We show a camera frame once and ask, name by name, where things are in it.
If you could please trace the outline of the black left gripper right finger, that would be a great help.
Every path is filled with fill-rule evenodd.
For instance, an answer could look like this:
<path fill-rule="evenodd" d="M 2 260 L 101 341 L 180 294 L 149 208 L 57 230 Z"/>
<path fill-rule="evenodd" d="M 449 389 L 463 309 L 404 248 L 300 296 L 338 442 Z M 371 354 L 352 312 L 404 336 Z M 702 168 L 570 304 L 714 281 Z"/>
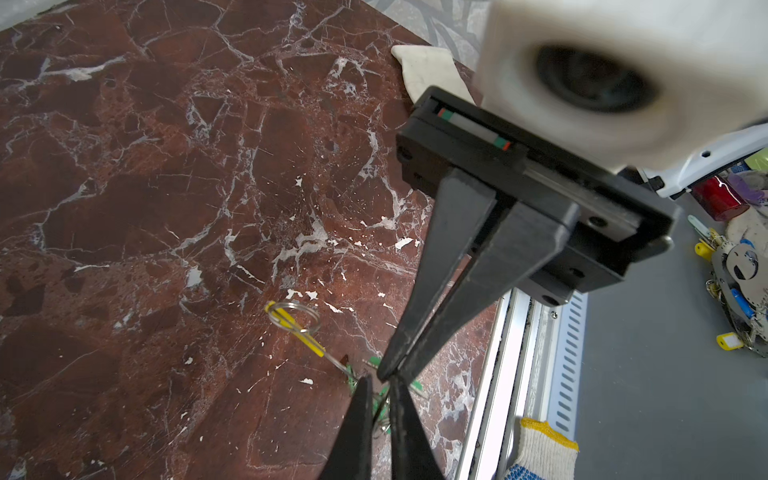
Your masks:
<path fill-rule="evenodd" d="M 393 376 L 389 386 L 392 478 L 443 480 L 408 385 Z"/>

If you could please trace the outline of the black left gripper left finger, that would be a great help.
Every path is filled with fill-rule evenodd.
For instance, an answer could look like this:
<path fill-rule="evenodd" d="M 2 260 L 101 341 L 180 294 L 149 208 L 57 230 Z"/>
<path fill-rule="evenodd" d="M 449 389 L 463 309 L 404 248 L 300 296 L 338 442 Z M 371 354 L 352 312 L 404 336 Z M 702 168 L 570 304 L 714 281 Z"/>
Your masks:
<path fill-rule="evenodd" d="M 370 480 L 372 470 L 373 383 L 370 375 L 357 383 L 319 480 Z"/>

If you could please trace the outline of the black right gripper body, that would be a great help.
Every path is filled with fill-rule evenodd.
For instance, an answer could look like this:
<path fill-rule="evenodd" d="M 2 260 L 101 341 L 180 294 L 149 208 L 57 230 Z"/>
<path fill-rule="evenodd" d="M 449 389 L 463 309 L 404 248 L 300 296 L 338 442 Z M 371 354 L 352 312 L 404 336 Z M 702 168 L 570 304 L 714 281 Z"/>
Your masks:
<path fill-rule="evenodd" d="M 453 169 L 490 187 L 493 220 L 517 202 L 549 218 L 577 206 L 563 250 L 519 285 L 545 305 L 619 283 L 632 264 L 674 245 L 674 203 L 439 87 L 416 100 L 397 148 L 404 180 L 430 197 Z"/>

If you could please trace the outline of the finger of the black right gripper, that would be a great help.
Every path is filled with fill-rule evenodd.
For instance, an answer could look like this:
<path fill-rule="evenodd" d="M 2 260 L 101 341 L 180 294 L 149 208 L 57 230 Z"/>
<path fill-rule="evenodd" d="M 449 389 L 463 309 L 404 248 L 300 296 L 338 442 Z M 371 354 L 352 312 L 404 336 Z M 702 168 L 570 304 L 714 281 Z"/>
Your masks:
<path fill-rule="evenodd" d="M 398 363 L 396 375 L 414 380 L 467 322 L 558 255 L 578 218 L 573 202 L 557 219 L 521 202 L 512 206 Z"/>
<path fill-rule="evenodd" d="M 416 345 L 495 204 L 494 190 L 462 170 L 454 169 L 441 180 L 415 283 L 377 369 L 379 380 L 388 380 Z"/>

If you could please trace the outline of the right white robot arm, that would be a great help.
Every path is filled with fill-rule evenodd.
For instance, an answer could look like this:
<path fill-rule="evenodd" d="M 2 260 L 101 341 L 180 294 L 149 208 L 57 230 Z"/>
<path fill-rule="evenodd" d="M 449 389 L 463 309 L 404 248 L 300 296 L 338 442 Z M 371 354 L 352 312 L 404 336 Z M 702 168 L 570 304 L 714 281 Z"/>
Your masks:
<path fill-rule="evenodd" d="M 550 306 L 621 282 L 672 246 L 674 195 L 763 149 L 757 123 L 638 184 L 439 87 L 397 134 L 403 178 L 434 201 L 410 298 L 378 368 L 412 380 L 466 323 L 518 288 Z"/>

